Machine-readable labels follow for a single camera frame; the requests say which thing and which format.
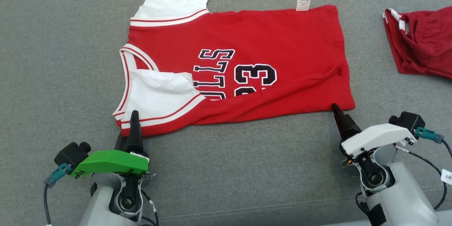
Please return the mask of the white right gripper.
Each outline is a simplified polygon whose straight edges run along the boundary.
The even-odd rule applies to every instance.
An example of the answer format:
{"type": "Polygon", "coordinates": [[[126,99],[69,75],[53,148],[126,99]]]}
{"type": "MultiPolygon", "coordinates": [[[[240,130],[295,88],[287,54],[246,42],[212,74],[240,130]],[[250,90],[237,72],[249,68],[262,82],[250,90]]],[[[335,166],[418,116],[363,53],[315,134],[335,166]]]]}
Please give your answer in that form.
{"type": "Polygon", "coordinates": [[[344,173],[351,177],[362,177],[364,167],[359,164],[363,158],[370,158],[370,165],[389,166],[397,152],[396,144],[415,144],[418,138],[409,129],[393,124],[370,126],[361,130],[349,114],[338,104],[331,105],[335,122],[341,136],[340,148],[346,159],[341,162],[344,173]]]}

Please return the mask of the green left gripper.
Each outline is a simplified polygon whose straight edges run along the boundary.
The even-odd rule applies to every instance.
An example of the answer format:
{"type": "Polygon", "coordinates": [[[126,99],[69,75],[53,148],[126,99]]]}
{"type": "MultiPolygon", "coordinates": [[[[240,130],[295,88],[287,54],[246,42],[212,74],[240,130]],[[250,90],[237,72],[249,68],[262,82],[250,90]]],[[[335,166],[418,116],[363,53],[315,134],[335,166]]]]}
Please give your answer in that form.
{"type": "Polygon", "coordinates": [[[71,173],[71,177],[78,179],[89,173],[134,173],[144,174],[148,171],[147,158],[131,154],[142,154],[144,151],[142,140],[142,128],[139,112],[133,110],[130,119],[129,136],[118,134],[115,149],[94,151],[91,155],[79,144],[71,144],[71,150],[82,158],[81,162],[71,173]]]}

